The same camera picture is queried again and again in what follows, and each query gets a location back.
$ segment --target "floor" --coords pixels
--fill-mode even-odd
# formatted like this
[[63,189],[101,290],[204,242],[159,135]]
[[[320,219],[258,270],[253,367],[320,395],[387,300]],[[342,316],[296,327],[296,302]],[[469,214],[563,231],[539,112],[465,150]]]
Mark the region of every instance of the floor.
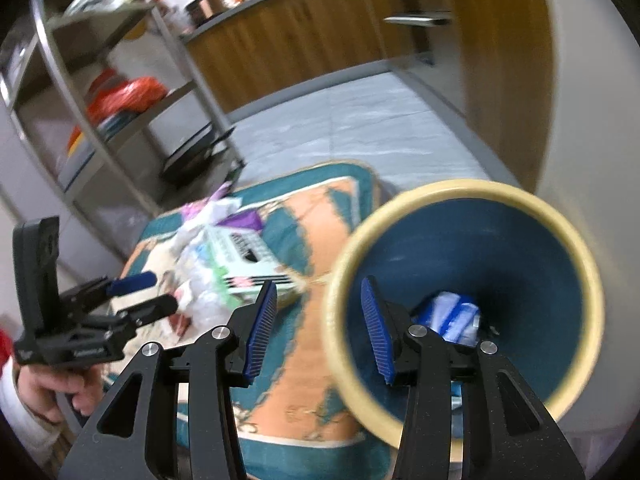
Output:
[[252,184],[326,160],[372,166],[395,193],[447,178],[488,179],[435,113],[391,73],[327,88],[239,121]]

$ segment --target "red fabric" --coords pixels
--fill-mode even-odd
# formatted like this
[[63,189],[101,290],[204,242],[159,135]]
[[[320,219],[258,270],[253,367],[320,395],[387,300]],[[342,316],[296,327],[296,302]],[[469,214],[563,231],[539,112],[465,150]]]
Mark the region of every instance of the red fabric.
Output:
[[14,342],[11,338],[0,328],[0,368],[4,366],[4,363],[9,360],[9,357],[14,353]]

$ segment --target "pot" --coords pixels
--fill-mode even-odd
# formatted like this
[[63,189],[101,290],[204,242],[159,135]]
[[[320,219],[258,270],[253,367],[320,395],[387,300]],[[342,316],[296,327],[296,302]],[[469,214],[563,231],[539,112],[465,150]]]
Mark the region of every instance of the pot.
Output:
[[227,10],[222,0],[193,0],[184,7],[195,27],[204,25]]

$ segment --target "wooden cabinet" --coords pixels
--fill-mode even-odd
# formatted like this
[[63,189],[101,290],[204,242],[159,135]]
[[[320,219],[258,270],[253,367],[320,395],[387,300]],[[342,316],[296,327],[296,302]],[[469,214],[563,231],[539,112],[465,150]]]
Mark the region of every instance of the wooden cabinet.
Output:
[[187,47],[230,112],[268,94],[398,56],[408,41],[382,19],[395,0],[264,0],[213,25]]
[[[393,14],[451,10],[450,0],[398,0],[398,3]],[[404,56],[393,60],[393,63],[417,77],[450,107],[464,115],[465,91],[456,23],[430,28],[394,26],[397,34],[410,35],[412,48]]]
[[402,0],[399,12],[451,10],[452,24],[412,33],[395,66],[446,101],[534,190],[548,137],[554,60],[546,0]]

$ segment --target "bowl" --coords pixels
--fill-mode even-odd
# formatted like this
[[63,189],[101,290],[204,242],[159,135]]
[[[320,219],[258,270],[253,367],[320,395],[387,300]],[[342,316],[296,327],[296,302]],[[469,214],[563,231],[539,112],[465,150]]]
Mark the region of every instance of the bowl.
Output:
[[[372,274],[387,301],[412,308],[436,291],[467,294],[481,328],[555,420],[588,382],[604,331],[602,284],[576,229],[543,200],[482,180],[447,180],[403,193],[369,216],[338,257],[324,298],[324,351],[346,406],[399,447],[405,388],[377,372],[360,306]],[[451,461],[462,460],[453,424]]]

